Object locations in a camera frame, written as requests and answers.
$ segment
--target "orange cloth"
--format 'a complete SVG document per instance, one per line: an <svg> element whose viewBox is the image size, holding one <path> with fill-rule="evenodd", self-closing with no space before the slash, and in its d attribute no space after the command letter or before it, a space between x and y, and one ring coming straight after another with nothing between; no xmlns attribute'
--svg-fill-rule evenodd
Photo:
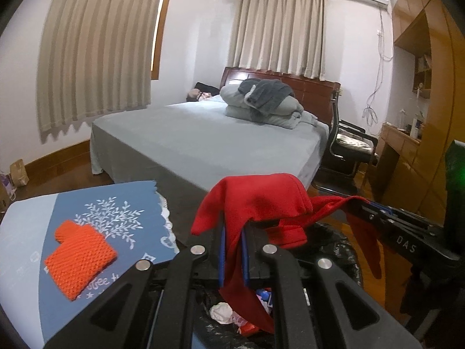
<svg viewBox="0 0 465 349"><path fill-rule="evenodd" d="M61 292L69 300L75 300L117 253L90 225L72 227L71 230L77 229L72 235L66 235L69 233L66 227L70 227L68 222L62 230L65 235L59 235L66 240L46 258L45 265Z"/></svg>
<svg viewBox="0 0 465 349"><path fill-rule="evenodd" d="M80 225L74 223L71 220L65 220L56 230L55 230L55 240L60 244L64 242L68 237L73 236L77 230L81 228Z"/></svg>

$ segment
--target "wooden headboard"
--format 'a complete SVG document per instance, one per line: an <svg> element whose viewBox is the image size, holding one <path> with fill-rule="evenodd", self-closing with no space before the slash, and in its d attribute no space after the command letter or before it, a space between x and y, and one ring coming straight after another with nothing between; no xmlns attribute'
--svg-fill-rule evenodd
<svg viewBox="0 0 465 349"><path fill-rule="evenodd" d="M257 71L246 68L226 67L221 79L221 87L229 84L240 84L245 79L279 79L288 84L296 99L305 110L318 117L320 122L331 124L331 95L341 87L340 83L308 79L303 76L287 75L271 71Z"/></svg>

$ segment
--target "wooden baseboard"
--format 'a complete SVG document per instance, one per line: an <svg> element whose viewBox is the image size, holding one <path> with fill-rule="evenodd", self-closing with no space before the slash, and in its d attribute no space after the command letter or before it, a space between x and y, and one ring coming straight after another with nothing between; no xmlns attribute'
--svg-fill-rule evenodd
<svg viewBox="0 0 465 349"><path fill-rule="evenodd" d="M26 164L26 172L29 178L34 178L43 174L47 169L56 167L60 164L63 166L71 166L75 162L70 161L77 157L82 157L83 155L90 152L90 141L86 140L81 143L72 145L60 149L59 151L53 152L47 156L44 156L40 159L34 160L33 162Z"/></svg>

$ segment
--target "beige curtain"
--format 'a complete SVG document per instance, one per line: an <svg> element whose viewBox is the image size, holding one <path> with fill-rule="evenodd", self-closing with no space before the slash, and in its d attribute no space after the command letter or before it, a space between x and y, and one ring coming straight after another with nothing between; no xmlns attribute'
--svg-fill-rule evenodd
<svg viewBox="0 0 465 349"><path fill-rule="evenodd" d="M238 0L228 66L323 79L325 0Z"/></svg>
<svg viewBox="0 0 465 349"><path fill-rule="evenodd" d="M41 131L150 103L160 0L52 0L37 74Z"/></svg>

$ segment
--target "metal screw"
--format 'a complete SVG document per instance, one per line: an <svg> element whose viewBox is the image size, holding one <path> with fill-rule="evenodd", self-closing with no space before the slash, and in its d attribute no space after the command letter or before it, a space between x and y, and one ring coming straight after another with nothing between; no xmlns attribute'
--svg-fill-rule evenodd
<svg viewBox="0 0 465 349"><path fill-rule="evenodd" d="M191 248L191 253L192 254L203 254L205 253L205 247L203 245L194 245Z"/></svg>
<svg viewBox="0 0 465 349"><path fill-rule="evenodd" d="M136 262L137 270L147 270L150 267L150 261L148 260L139 260Z"/></svg>
<svg viewBox="0 0 465 349"><path fill-rule="evenodd" d="M320 258L317 264L322 269L329 269L332 266L332 262L328 258Z"/></svg>
<svg viewBox="0 0 465 349"><path fill-rule="evenodd" d="M273 244L266 244L263 246L262 249L265 253L268 253L268 254L276 253L278 250L278 248L276 248L276 246Z"/></svg>

